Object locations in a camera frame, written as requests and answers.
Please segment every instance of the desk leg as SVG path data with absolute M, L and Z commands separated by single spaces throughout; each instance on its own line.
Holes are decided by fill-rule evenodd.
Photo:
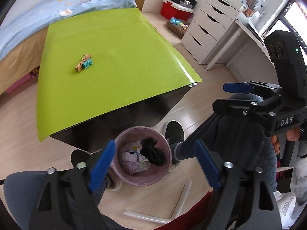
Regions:
M 210 61 L 210 63 L 207 65 L 206 70 L 209 71 L 214 64 L 217 62 L 217 60 L 227 51 L 227 49 L 236 41 L 236 39 L 243 33 L 243 29 L 240 27 L 237 29 L 237 31 L 234 33 L 233 36 L 229 39 L 229 41 L 226 42 L 226 44 L 222 47 L 222 49 L 217 53 L 217 55 Z
M 239 47 L 239 50 L 228 60 L 228 62 L 226 63 L 226 67 L 229 67 L 245 51 L 245 49 L 247 49 L 250 43 L 251 43 L 251 39 L 244 42 Z

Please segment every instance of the drawer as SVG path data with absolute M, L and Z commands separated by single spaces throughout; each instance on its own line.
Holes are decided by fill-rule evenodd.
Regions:
M 188 32 L 185 34 L 182 45 L 193 55 L 193 57 L 201 62 L 207 54 L 207 50 Z
M 228 27 L 231 23 L 231 19 L 226 16 L 222 11 L 218 10 L 217 8 L 213 7 L 209 3 L 204 3 L 202 8 L 202 11 L 204 11 L 207 15 L 210 15 L 215 20 L 217 20 L 220 24 L 222 24 L 224 27 Z
M 213 7 L 217 8 L 230 19 L 233 19 L 238 13 L 235 8 L 233 8 L 231 5 L 229 5 L 226 1 L 223 0 L 206 0 L 206 3 L 209 3 Z
M 194 21 L 211 34 L 214 39 L 218 40 L 222 33 L 225 31 L 224 28 L 217 20 L 207 15 L 203 11 L 199 11 Z
M 198 25 L 196 22 L 192 22 L 188 32 L 207 50 L 209 51 L 216 39 L 212 37 L 204 28 Z

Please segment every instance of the sock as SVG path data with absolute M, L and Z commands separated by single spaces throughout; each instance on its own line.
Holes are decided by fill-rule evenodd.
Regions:
M 183 160 L 183 158 L 180 155 L 180 146 L 181 146 L 181 143 L 175 143 L 175 144 L 170 145 L 173 164 L 177 164 Z
M 110 175 L 107 173 L 106 174 L 106 187 L 108 188 L 108 187 L 110 187 L 110 186 L 112 186 L 113 185 L 113 181 L 112 181 L 112 179 L 111 179 L 111 177 L 110 177 Z

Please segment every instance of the red box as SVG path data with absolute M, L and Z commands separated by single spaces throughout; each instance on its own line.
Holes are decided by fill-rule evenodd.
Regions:
M 193 9 L 183 7 L 171 0 L 163 0 L 161 15 L 170 20 L 172 17 L 187 21 L 193 15 Z

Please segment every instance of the finger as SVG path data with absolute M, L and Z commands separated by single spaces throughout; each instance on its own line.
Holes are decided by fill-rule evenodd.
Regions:
M 299 138 L 300 138 L 300 127 L 299 126 L 287 131 L 287 140 L 297 141 Z
M 274 135 L 271 137 L 272 144 L 275 144 L 277 142 L 277 135 Z
M 280 148 L 280 144 L 279 144 L 279 142 L 277 141 L 277 142 L 275 143 L 275 145 L 274 145 L 275 152 L 276 152 L 277 150 L 279 150 L 279 148 Z

